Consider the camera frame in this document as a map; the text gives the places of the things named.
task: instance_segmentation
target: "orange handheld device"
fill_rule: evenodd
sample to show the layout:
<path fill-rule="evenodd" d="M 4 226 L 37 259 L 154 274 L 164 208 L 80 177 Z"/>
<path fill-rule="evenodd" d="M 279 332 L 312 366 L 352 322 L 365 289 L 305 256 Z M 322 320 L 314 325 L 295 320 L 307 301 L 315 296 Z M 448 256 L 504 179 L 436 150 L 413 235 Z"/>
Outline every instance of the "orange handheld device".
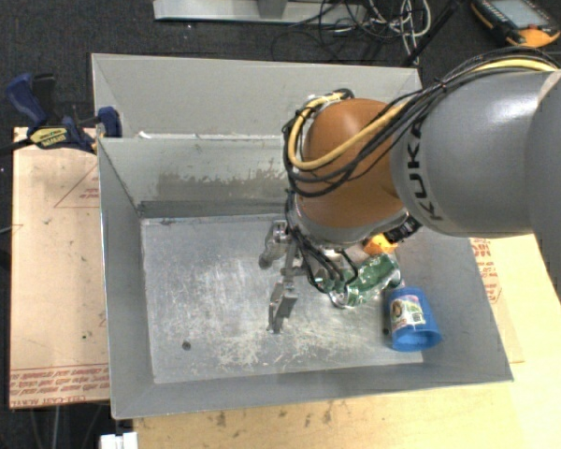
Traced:
<path fill-rule="evenodd" d="M 561 35 L 553 17 L 530 0 L 472 0 L 471 9 L 501 45 L 538 48 Z"/>

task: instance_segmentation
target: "label on cup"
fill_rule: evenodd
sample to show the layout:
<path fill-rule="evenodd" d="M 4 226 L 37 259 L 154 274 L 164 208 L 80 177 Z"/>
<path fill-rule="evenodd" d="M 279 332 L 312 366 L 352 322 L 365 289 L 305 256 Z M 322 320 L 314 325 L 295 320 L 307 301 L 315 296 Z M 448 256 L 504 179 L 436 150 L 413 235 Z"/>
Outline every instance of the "label on cup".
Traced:
<path fill-rule="evenodd" d="M 397 331 L 407 325 L 425 325 L 420 299 L 415 295 L 404 295 L 391 302 L 391 328 Z"/>

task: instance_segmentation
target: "blue plastic cup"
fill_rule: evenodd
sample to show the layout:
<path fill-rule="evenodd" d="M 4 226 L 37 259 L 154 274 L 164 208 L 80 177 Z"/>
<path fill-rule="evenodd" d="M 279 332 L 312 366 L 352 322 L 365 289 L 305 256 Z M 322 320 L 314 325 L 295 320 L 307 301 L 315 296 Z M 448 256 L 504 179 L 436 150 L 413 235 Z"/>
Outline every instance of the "blue plastic cup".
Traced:
<path fill-rule="evenodd" d="M 406 286 L 389 293 L 393 349 L 402 352 L 423 351 L 442 341 L 428 300 L 418 287 Z"/>

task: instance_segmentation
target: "yellow cable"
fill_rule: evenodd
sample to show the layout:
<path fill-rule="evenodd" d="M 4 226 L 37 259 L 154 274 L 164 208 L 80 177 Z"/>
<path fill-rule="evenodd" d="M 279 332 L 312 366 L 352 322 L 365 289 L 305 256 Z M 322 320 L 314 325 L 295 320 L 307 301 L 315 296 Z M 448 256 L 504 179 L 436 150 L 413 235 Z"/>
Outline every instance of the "yellow cable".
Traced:
<path fill-rule="evenodd" d="M 295 155 L 295 142 L 297 140 L 298 128 L 296 127 L 296 123 L 294 124 L 291 135 L 289 136 L 289 161 L 294 167 L 297 167 L 302 170 L 312 170 L 330 163 L 335 158 L 341 156 L 347 150 L 350 149 L 355 143 L 360 141 L 362 138 L 367 137 L 370 133 L 375 132 L 376 130 L 382 129 L 386 126 L 389 121 L 393 119 L 395 115 L 403 108 L 405 104 L 399 105 L 397 107 L 393 107 L 389 109 L 386 113 L 384 113 L 378 120 L 370 123 L 368 126 L 364 127 L 357 135 L 353 135 L 347 141 L 342 143 L 341 145 L 337 146 L 333 151 L 321 156 L 317 160 L 304 162 L 298 160 Z"/>
<path fill-rule="evenodd" d="M 502 60 L 500 62 L 493 62 L 486 65 L 481 65 L 477 68 L 474 68 L 471 71 L 480 71 L 480 70 L 488 70 L 493 68 L 506 68 L 506 67 L 510 67 L 510 68 L 522 67 L 522 68 L 528 68 L 536 71 L 556 70 L 555 66 L 547 65 L 544 64 L 543 62 L 536 62 L 534 60 L 524 60 L 521 58 L 510 58 L 508 60 Z M 374 122 L 370 123 L 368 126 L 364 127 L 357 135 L 353 135 L 347 141 L 337 146 L 333 151 L 325 154 L 324 156 L 321 156 L 316 160 L 304 162 L 297 159 L 297 156 L 295 155 L 295 143 L 297 141 L 297 137 L 300 133 L 300 129 L 303 123 L 305 123 L 306 119 L 310 116 L 310 114 L 314 111 L 316 107 L 322 105 L 323 103 L 329 101 L 336 101 L 339 99 L 340 99 L 340 94 L 331 94 L 329 96 L 322 96 L 320 98 L 313 99 L 310 102 L 308 102 L 308 104 L 304 108 L 304 111 L 299 113 L 299 115 L 295 119 L 295 122 L 291 128 L 291 133 L 289 134 L 289 143 L 288 143 L 289 161 L 294 167 L 301 170 L 309 171 L 309 170 L 317 169 L 319 167 L 322 167 L 330 163 L 331 161 L 333 161 L 334 159 L 338 158 L 343 153 L 345 153 L 347 150 L 349 150 L 350 147 L 353 146 L 355 143 L 367 137 L 370 133 L 383 129 L 383 127 L 386 126 L 390 122 L 390 120 L 392 120 L 397 115 L 397 113 L 405 106 L 405 104 L 401 104 L 389 109 L 378 120 L 375 120 Z M 303 113 L 305 112 L 305 109 L 308 109 L 309 111 L 304 117 Z"/>
<path fill-rule="evenodd" d="M 529 68 L 536 71 L 555 71 L 557 68 L 553 65 L 548 65 L 543 62 L 536 62 L 534 60 L 523 60 L 521 58 L 511 58 L 509 60 L 502 60 L 500 62 L 493 62 L 475 68 L 473 71 L 490 70 L 493 68 Z"/>

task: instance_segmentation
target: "blue clamp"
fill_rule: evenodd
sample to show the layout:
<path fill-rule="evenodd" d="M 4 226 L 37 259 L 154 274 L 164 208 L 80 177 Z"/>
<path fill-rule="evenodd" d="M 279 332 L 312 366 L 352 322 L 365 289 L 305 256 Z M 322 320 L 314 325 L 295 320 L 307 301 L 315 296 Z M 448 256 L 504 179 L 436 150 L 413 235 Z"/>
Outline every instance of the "blue clamp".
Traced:
<path fill-rule="evenodd" d="M 86 134 L 80 125 L 65 116 L 61 124 L 46 125 L 48 115 L 33 93 L 32 77 L 23 73 L 7 86 L 7 99 L 20 113 L 29 117 L 32 124 L 27 128 L 27 138 L 42 149 L 75 148 L 83 152 L 96 151 L 95 138 Z M 90 119 L 98 123 L 98 136 L 120 138 L 122 136 L 121 120 L 113 107 L 98 110 L 97 116 Z"/>

